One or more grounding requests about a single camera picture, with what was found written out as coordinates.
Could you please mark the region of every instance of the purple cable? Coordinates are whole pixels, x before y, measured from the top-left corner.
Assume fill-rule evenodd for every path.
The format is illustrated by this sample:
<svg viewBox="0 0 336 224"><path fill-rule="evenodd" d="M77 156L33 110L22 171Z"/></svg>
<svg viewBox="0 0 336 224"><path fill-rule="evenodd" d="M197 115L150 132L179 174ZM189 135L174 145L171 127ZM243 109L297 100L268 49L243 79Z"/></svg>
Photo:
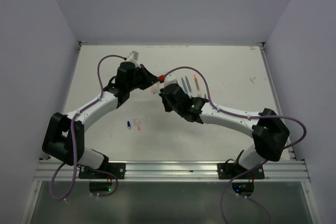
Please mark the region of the purple cable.
<svg viewBox="0 0 336 224"><path fill-rule="evenodd" d="M101 173L101 174L109 175L110 177L112 177L115 180L115 184L116 184L115 189L108 194L99 194L98 197L107 197L107 196L110 196L110 195L112 195L116 192L116 190L118 189L118 179L117 179L117 177L115 177L112 173L104 172L103 170L92 169L91 167L88 167L88 166L86 166L86 168L91 170L92 172L95 172L95 173Z"/></svg>
<svg viewBox="0 0 336 224"><path fill-rule="evenodd" d="M74 185L75 185L75 181L76 181L76 175L77 175L77 144L76 144L76 136L75 136L75 120L76 118L85 110L87 110L88 108L92 107L93 105L95 105L97 102L100 101L100 99L103 97L104 95L104 90L103 90L103 84L102 84L102 81L101 81L101 77L100 77L100 65L101 63L107 59L107 58L111 58L111 57L116 57L116 58L121 58L123 60L126 60L125 57L122 57L122 56L119 56L119 55L107 55L105 57L103 57L102 59L100 59L100 61L98 62L98 66L97 66L97 76L98 76L98 81L99 81L99 86L100 86L100 97L97 98L96 100L94 100L93 102L91 102L90 104L86 105L84 108L82 108L79 113L76 113L73 118L71 119L71 123L70 123L70 131L71 131L71 136L72 136L72 148L73 148L73 174L72 174L72 180L71 180L71 185L69 187L69 189L67 190L67 192L63 195L63 196L56 196L55 193L54 193L54 183L55 183L55 179L56 179L56 176L58 174L58 172L61 170L61 168L65 165L65 163L61 164L55 171L52 179L51 179L51 182L50 182L50 187L49 187L49 191L50 191L50 194L52 196L53 199L55 200L64 200L65 198L67 198L72 189L74 188Z"/></svg>
<svg viewBox="0 0 336 224"><path fill-rule="evenodd" d="M208 94L209 104L210 104L214 109L216 109L217 111L222 112L222 113L224 113L224 114L231 115L231 116L235 116L235 117L238 117L238 118L244 118L244 119L248 118L246 115L240 115L240 114L232 113L232 112L229 112L229 111L226 111L226 110L218 109L218 107L217 107L217 106L212 102L212 100L211 100L210 90L209 90L209 85L208 85L208 83L207 83L207 81L206 81L204 75L202 75L202 73L199 72L197 69L195 69L195 68L193 68L193 67L188 67L188 66L177 67L177 68L174 68L174 69L170 70L169 72L167 72L167 73L165 74L165 76L167 76L168 74L170 74L170 73L172 73L172 72L174 72L174 71L176 71L176 70L179 70L179 69L191 69L191 70L195 71L196 73L198 73L199 76L201 76L201 78L203 79L204 84L205 84L206 92L207 92L207 94ZM294 122L298 123L298 124L302 127L302 129L303 129L303 134L302 134L302 136L301 136L298 140L296 140L295 142L293 142L293 143L291 143L291 144L289 144L289 145L286 145L286 146L284 147L284 149L287 149L287 148L289 148L289 147L292 147L292 146L294 146L294 145L300 143L300 142L306 137L306 135L307 135L307 128L306 128L306 126L305 126L301 121L299 121L299 120L297 120L297 119L295 119L295 118L292 118L292 117L290 117L290 116L282 116L282 115L267 115L267 116L263 116L263 115L259 115L259 116L251 116L251 117L250 117L250 119L260 119L260 118L264 118L264 119L267 119L267 118L288 119L288 120L291 120L291 121L294 121ZM231 185L231 183L232 183L235 179L238 179L238 178L240 178L240 177L242 177L242 176L244 176L244 175L246 175L246 174L249 174L250 172L254 171L255 169L258 169L259 167L262 167L265 163L267 163L267 160L261 162L260 164L256 165L255 167L251 168L250 170L247 170L247 171L245 171L245 172L243 172L243 173L241 173L241 174L239 174L239 175L233 177L233 178L227 183L227 185L224 187L224 189L223 189L223 191L222 191L222 193L221 193L221 195L220 195L220 207L221 207L222 217L223 217L223 219L225 220L225 222L226 222L227 224L229 224L229 222L228 222L228 220L227 220L227 218L226 218L226 216L225 216L224 210L223 210L223 198L224 198L224 195L225 195L226 190L229 188L229 186ZM269 219L269 223L271 223L271 215L270 215L270 213L268 212L268 210L267 210L261 203L259 203L258 201L254 200L254 199L252 199L252 198L248 198L248 199L251 200L251 201L253 201L254 203L258 204L258 205L259 205L259 206L266 212L266 214L267 214L267 216L268 216L268 219Z"/></svg>

